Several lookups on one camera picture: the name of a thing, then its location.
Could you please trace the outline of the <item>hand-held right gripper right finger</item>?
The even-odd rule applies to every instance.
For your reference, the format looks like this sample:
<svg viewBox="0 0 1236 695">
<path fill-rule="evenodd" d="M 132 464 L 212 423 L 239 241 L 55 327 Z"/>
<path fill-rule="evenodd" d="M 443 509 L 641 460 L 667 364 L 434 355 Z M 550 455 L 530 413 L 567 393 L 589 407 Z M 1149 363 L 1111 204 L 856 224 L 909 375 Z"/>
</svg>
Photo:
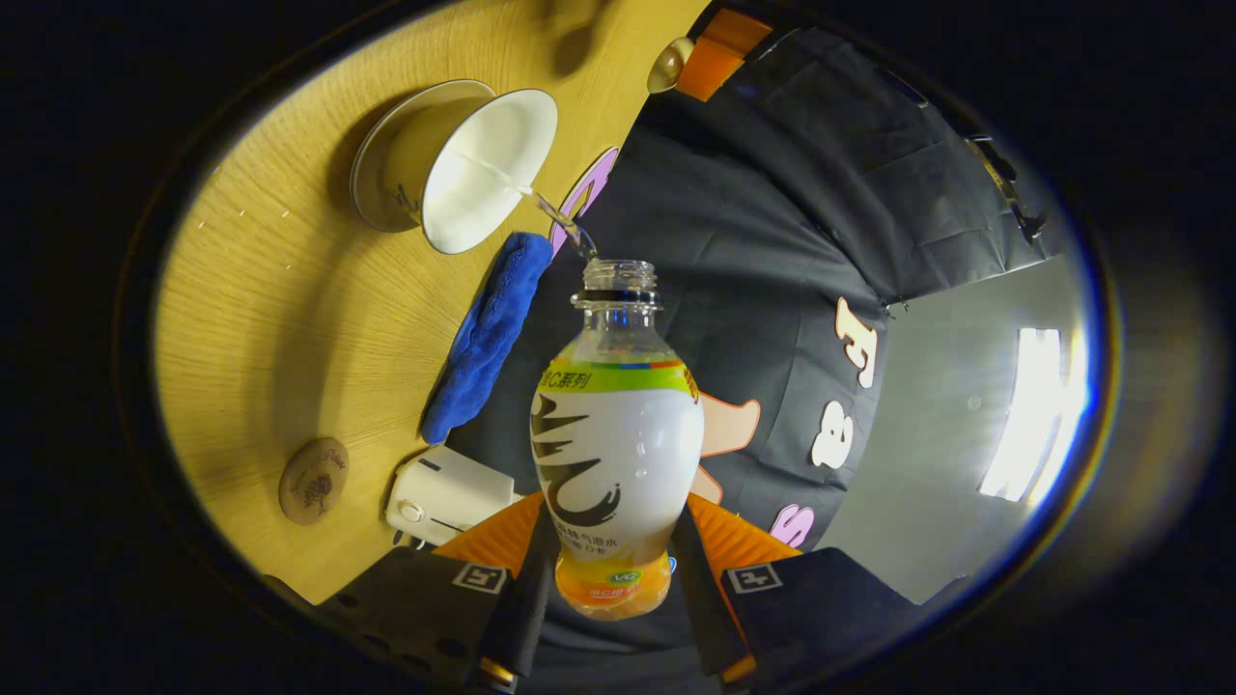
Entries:
<svg viewBox="0 0 1236 695">
<path fill-rule="evenodd" d="M 891 646 L 918 607 L 836 548 L 801 553 L 697 493 L 671 537 L 707 676 L 794 691 Z"/>
</svg>

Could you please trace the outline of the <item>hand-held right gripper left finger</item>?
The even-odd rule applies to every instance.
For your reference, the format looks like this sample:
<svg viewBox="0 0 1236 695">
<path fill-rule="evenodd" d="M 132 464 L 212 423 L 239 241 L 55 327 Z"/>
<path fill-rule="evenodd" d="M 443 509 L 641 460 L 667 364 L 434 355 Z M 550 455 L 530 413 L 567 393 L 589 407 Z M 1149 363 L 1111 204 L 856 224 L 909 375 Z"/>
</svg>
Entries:
<svg viewBox="0 0 1236 695">
<path fill-rule="evenodd" d="M 559 542 L 543 493 L 436 550 L 396 548 L 313 610 L 360 650 L 449 691 L 530 676 Z"/>
</svg>

